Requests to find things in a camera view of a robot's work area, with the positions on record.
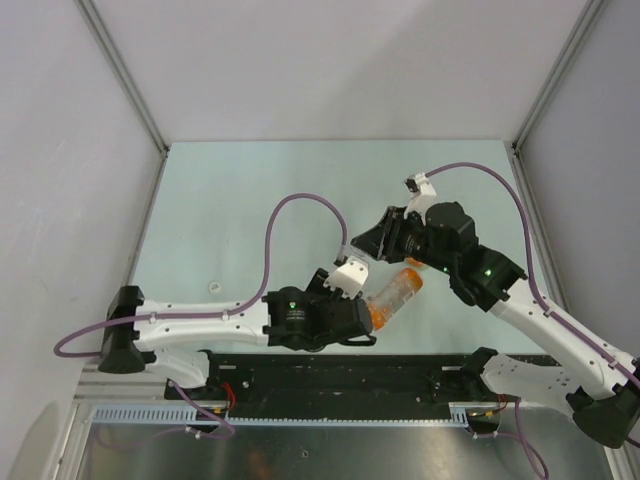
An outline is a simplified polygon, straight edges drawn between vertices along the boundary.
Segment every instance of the white table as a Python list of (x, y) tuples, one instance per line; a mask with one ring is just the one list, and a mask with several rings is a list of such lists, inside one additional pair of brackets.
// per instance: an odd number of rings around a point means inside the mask
[[(133, 283), (146, 298), (200, 303), (242, 301), (262, 278), (263, 242), (271, 211), (284, 196), (311, 192), (344, 215), (350, 237), (372, 227), (388, 205), (409, 199), (403, 181), (441, 165), (473, 161), (514, 183), (500, 141), (310, 141), (175, 143), (163, 173)], [(515, 205), (498, 182), (470, 169), (434, 177), (441, 201), (458, 201), (476, 221), (481, 243), (525, 266)], [(304, 289), (318, 267), (331, 270), (340, 228), (320, 204), (287, 205), (272, 237), (270, 290)], [(406, 265), (371, 263), (367, 291)], [(434, 270), (422, 291), (380, 332), (371, 348), (333, 345), (322, 353), (450, 354), (492, 347), (542, 353), (519, 331), (464, 305)], [(536, 259), (536, 274), (546, 288)], [(211, 293), (209, 286), (221, 289)], [(284, 348), (216, 344), (219, 352), (291, 353)]]

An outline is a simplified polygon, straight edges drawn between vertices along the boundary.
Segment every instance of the gray floor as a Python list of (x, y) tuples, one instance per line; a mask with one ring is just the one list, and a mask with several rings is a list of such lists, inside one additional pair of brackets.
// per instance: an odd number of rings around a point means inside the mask
[[(612, 479), (603, 449), (548, 410), (525, 410), (530, 442), (552, 479)], [(162, 429), (118, 425), (102, 438), (126, 444)], [(501, 425), (515, 432), (513, 410)], [(171, 434), (118, 453), (93, 445), (82, 480), (371, 480), (535, 479), (520, 444), (473, 440), (458, 428), (245, 427), (229, 440)]]

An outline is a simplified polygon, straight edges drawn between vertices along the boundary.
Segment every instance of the orange bottle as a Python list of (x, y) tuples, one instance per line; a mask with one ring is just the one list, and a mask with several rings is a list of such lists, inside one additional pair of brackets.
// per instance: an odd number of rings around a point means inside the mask
[(415, 270), (405, 268), (367, 302), (374, 330), (380, 330), (391, 317), (421, 288), (422, 278)]

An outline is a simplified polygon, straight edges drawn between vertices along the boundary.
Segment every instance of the metal frame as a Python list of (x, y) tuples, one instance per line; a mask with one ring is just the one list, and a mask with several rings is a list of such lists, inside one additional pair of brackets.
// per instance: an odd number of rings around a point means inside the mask
[[(149, 138), (161, 154), (158, 169), (154, 173), (154, 185), (147, 202), (145, 217), (141, 223), (134, 250), (129, 257), (130, 265), (124, 278), (124, 282), (128, 283), (137, 265), (140, 249), (144, 241), (147, 225), (166, 164), (169, 147), (163, 139), (146, 102), (136, 86), (95, 4), (92, 0), (74, 1), (85, 19), (89, 30), (92, 32), (96, 43), (104, 53), (105, 59), (122, 87), (125, 96), (131, 102)], [(572, 30), (569, 39), (565, 43), (559, 58), (555, 62), (552, 71), (547, 77), (537, 100), (529, 111), (514, 142), (511, 144), (513, 148), (507, 146), (516, 184), (531, 219), (532, 233), (541, 260), (543, 273), (549, 286), (549, 293), (553, 296), (556, 303), (563, 308), (568, 307), (566, 295), (562, 288), (562, 282), (555, 271), (555, 263), (549, 248), (548, 236), (535, 201), (535, 196), (533, 195), (523, 169), (521, 149), (608, 3), (609, 0), (589, 0), (576, 26)], [(100, 405), (107, 403), (112, 406), (120, 405), (122, 408), (126, 408), (125, 406), (131, 408), (132, 405), (147, 405), (154, 406), (155, 409), (162, 408), (163, 406), (169, 407), (169, 405), (176, 405), (176, 402), (164, 399), (164, 389), (165, 379), (154, 376), (148, 372), (126, 377), (114, 377), (101, 374), (97, 371), (96, 365), (90, 364), (85, 366), (72, 410), (66, 422), (65, 435), (56, 451), (59, 460), (51, 467), (47, 478), (50, 480), (76, 479), (81, 468), (83, 452), (87, 439), (89, 438), (93, 416)], [(202, 404), (203, 406), (211, 407), (220, 406), (220, 402), (203, 402)], [(454, 414), (454, 412), (457, 412), (455, 407), (452, 410), (452, 414)], [(624, 447), (619, 450), (605, 449), (605, 452), (615, 480), (640, 477), (640, 468), (629, 447)]]

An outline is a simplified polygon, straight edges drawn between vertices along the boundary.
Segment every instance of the screw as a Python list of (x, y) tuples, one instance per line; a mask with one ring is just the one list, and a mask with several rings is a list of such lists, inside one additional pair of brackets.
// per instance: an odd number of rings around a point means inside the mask
[(222, 285), (220, 284), (220, 282), (211, 282), (209, 284), (209, 291), (211, 293), (220, 293), (221, 290), (222, 290)]

